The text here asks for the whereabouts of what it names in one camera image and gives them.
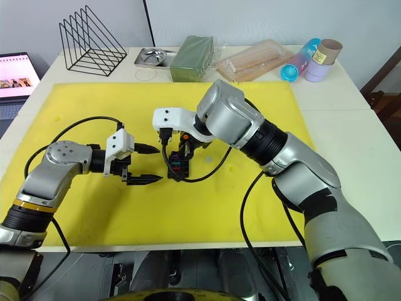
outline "laptop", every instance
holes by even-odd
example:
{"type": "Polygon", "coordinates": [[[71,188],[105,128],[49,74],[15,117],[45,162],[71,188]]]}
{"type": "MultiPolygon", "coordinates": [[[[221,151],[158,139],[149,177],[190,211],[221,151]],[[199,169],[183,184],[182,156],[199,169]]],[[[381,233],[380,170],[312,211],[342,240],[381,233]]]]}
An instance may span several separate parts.
{"type": "Polygon", "coordinates": [[[0,137],[38,84],[26,52],[0,55],[0,137]]]}

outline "clear plastic package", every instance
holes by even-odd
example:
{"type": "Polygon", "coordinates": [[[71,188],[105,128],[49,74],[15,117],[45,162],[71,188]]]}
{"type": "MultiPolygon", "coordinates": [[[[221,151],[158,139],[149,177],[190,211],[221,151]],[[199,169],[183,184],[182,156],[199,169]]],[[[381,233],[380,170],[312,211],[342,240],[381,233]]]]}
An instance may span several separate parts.
{"type": "Polygon", "coordinates": [[[233,82],[250,82],[286,63],[294,53],[266,40],[216,64],[217,71],[233,82]]]}

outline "stacked cups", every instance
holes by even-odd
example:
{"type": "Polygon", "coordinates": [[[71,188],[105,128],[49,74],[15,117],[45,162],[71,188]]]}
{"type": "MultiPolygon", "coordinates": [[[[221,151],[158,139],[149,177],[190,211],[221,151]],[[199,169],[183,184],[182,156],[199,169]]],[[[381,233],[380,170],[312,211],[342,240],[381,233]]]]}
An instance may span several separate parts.
{"type": "Polygon", "coordinates": [[[343,45],[336,40],[322,40],[308,64],[305,78],[310,82],[322,81],[328,70],[333,66],[341,49],[343,49],[343,45]]]}
{"type": "Polygon", "coordinates": [[[306,69],[308,63],[312,60],[312,56],[318,49],[320,39],[314,38],[307,42],[299,52],[292,57],[282,67],[280,75],[282,80],[287,80],[290,83],[294,82],[301,73],[306,69]]]}

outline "plastic bag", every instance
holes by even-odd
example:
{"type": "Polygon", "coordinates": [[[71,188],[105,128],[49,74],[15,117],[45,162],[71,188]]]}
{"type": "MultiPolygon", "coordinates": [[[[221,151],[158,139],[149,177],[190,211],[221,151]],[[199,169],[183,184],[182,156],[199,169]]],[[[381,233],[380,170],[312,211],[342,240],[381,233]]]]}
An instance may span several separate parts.
{"type": "Polygon", "coordinates": [[[201,82],[221,50],[211,36],[188,36],[170,65],[173,82],[201,82]]]}
{"type": "Polygon", "coordinates": [[[266,40],[216,64],[224,78],[234,82],[250,82],[286,63],[294,53],[273,40],[266,40]]]}

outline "white table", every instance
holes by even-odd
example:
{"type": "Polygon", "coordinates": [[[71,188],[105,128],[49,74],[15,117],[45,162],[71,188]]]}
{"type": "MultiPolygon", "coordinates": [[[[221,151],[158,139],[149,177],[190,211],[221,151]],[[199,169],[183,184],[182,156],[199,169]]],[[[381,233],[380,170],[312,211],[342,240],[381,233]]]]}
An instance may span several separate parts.
{"type": "MultiPolygon", "coordinates": [[[[245,48],[225,47],[222,57],[245,48]]],[[[288,48],[296,52],[299,46],[288,48]]],[[[129,48],[127,57],[109,77],[68,71],[63,56],[59,55],[0,140],[0,179],[54,83],[148,82],[149,79],[152,82],[171,82],[168,70],[137,68],[134,61],[139,51],[140,48],[129,48]]],[[[280,67],[257,81],[281,80],[279,70],[280,67]]],[[[223,79],[214,72],[208,75],[206,81],[218,78],[223,79]]],[[[344,68],[336,62],[323,82],[310,83],[301,77],[291,87],[310,136],[318,152],[338,172],[347,200],[369,220],[381,240],[401,239],[401,153],[344,68]]],[[[294,241],[280,243],[297,244],[294,241]]],[[[279,244],[266,242],[257,245],[279,244]]],[[[194,248],[223,246],[234,247],[221,243],[193,245],[194,248]]]]}

